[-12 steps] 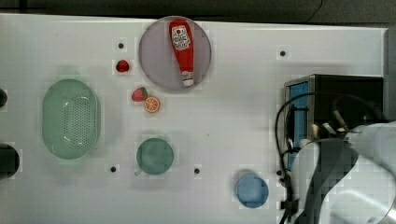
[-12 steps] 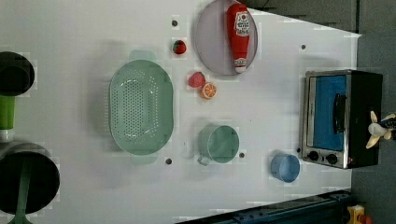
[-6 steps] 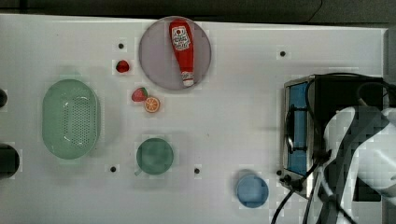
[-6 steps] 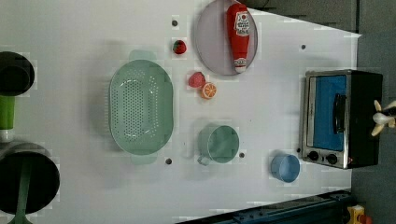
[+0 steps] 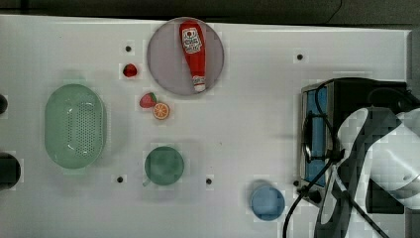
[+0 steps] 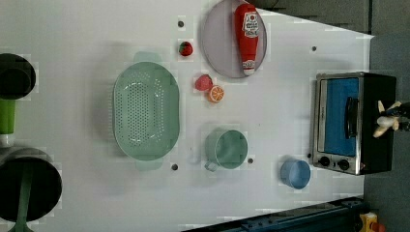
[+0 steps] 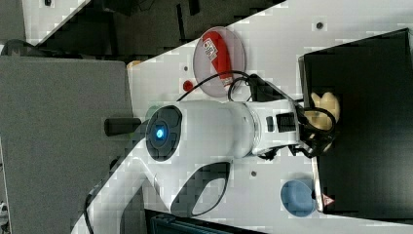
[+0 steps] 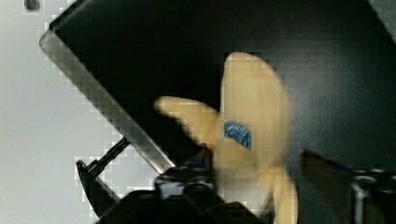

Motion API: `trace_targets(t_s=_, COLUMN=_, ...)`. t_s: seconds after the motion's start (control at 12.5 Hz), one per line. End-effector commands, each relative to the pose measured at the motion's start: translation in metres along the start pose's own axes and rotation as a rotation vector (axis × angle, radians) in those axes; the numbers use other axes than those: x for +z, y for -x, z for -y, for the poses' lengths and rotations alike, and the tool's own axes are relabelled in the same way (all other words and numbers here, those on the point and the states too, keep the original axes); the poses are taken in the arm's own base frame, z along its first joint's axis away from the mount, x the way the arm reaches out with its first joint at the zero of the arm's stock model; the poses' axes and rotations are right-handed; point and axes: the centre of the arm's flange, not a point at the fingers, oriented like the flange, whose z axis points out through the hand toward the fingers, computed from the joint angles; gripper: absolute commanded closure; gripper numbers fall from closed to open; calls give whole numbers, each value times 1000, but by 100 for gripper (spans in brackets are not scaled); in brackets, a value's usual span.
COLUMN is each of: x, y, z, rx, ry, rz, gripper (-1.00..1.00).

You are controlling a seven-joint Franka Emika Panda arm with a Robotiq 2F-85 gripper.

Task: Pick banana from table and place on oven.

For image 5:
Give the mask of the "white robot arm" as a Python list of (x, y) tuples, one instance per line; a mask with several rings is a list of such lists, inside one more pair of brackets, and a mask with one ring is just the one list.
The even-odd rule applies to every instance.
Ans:
[(341, 124), (338, 141), (342, 158), (330, 168), (314, 238), (393, 238), (368, 212), (368, 184), (419, 208), (419, 110), (359, 109)]

